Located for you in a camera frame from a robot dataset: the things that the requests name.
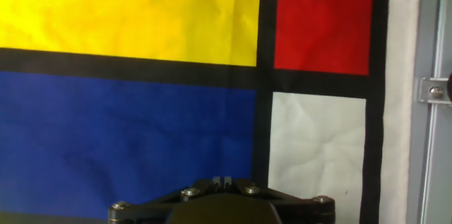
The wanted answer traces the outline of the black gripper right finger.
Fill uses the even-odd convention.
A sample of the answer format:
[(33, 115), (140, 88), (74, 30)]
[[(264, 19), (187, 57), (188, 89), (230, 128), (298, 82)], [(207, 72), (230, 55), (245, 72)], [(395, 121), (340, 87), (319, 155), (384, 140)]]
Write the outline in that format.
[(335, 224), (335, 201), (320, 195), (301, 199), (268, 187), (259, 187), (248, 178), (223, 177), (222, 189), (270, 203), (283, 223)]

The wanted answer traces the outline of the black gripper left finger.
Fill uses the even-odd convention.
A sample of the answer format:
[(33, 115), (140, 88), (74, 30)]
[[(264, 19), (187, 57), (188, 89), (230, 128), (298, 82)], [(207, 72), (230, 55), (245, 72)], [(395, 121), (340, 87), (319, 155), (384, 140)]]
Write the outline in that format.
[(119, 201), (108, 210), (108, 223), (140, 223), (145, 220), (164, 220), (175, 206), (203, 196), (222, 192), (222, 177), (198, 179), (192, 185), (153, 199), (144, 204)]

